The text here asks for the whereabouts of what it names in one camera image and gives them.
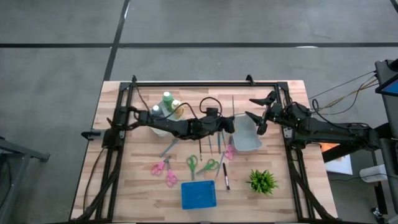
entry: plastic container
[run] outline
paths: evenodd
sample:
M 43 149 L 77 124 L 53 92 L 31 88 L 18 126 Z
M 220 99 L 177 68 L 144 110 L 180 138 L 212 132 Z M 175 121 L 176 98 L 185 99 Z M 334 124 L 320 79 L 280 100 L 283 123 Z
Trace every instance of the plastic container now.
M 232 134 L 233 146 L 238 151 L 252 151 L 260 148 L 262 142 L 257 135 L 255 122 L 245 113 L 236 114 L 235 132 Z
M 182 183 L 181 198 L 184 210 L 217 206 L 214 180 Z
M 158 105 L 155 105 L 154 107 L 152 107 L 150 113 L 154 117 L 164 118 L 162 108 L 160 108 Z
M 171 112 L 169 112 L 167 110 L 167 106 L 164 103 L 164 101 L 159 102 L 157 104 L 157 106 L 163 111 L 163 116 L 164 117 L 167 117 L 171 113 Z M 167 119 L 170 119 L 172 121 L 179 121 L 180 120 L 180 119 L 175 118 L 174 114 L 172 116 L 169 116 Z M 168 136 L 170 134 L 167 131 L 159 130 L 159 129 L 156 129 L 156 128 L 151 128 L 151 130 L 153 130 L 153 132 L 155 132 L 160 137 Z
M 169 112 L 172 112 L 172 103 L 173 103 L 173 96 L 170 92 L 164 92 L 163 93 L 163 102 L 165 105 L 165 109 L 167 109 Z
M 181 102 L 179 100 L 173 100 L 172 103 L 172 112 L 181 105 Z M 175 119 L 180 119 L 181 116 L 184 114 L 184 107 L 180 106 L 175 112 L 174 112 L 174 117 Z
M 387 180 L 386 167 L 383 165 L 361 169 L 359 176 L 366 183 Z

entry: gray floor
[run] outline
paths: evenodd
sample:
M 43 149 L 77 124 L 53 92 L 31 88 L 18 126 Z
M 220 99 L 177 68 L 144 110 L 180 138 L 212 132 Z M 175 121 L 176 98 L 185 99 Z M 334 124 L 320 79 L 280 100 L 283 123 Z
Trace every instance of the gray floor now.
M 123 0 L 0 2 L 0 43 L 112 42 Z M 388 0 L 362 1 L 132 1 L 121 42 L 396 42 Z M 111 80 L 304 80 L 309 96 L 397 58 L 397 48 L 119 49 Z M 66 221 L 80 175 L 110 49 L 0 49 L 0 136 L 42 152 L 32 162 L 12 223 Z M 357 88 L 367 77 L 318 97 L 321 105 Z M 347 108 L 353 98 L 330 112 Z M 386 122 L 373 89 L 335 122 Z M 354 175 L 372 165 L 352 155 Z M 348 176 L 330 174 L 330 179 Z M 339 217 L 374 223 L 373 186 L 331 182 Z

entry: blue plastic basket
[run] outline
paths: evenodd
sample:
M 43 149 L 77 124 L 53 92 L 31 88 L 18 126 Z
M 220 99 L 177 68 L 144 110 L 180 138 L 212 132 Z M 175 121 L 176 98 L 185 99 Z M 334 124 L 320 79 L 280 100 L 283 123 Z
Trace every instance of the blue plastic basket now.
M 214 180 L 182 183 L 181 197 L 184 210 L 217 206 Z

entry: artificial plant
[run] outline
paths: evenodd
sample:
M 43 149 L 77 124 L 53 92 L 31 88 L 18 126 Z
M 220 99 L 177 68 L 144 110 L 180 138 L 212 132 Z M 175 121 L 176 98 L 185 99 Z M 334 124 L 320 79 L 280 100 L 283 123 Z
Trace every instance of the artificial plant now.
M 272 195 L 272 189 L 278 188 L 276 182 L 274 175 L 268 170 L 265 170 L 264 172 L 251 170 L 250 181 L 247 181 L 247 183 L 250 183 L 253 191 L 263 193 L 265 195 Z

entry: green scissors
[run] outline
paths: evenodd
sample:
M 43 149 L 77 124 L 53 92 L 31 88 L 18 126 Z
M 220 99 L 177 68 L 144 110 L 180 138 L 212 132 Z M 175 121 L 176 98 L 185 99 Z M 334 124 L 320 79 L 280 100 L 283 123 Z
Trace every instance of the green scissors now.
M 197 172 L 197 175 L 206 170 L 216 170 L 218 165 L 218 162 L 216 162 L 214 159 L 209 159 L 205 167 Z
M 195 180 L 195 167 L 198 164 L 198 158 L 195 155 L 188 157 L 187 164 L 191 170 L 191 178 L 192 180 Z

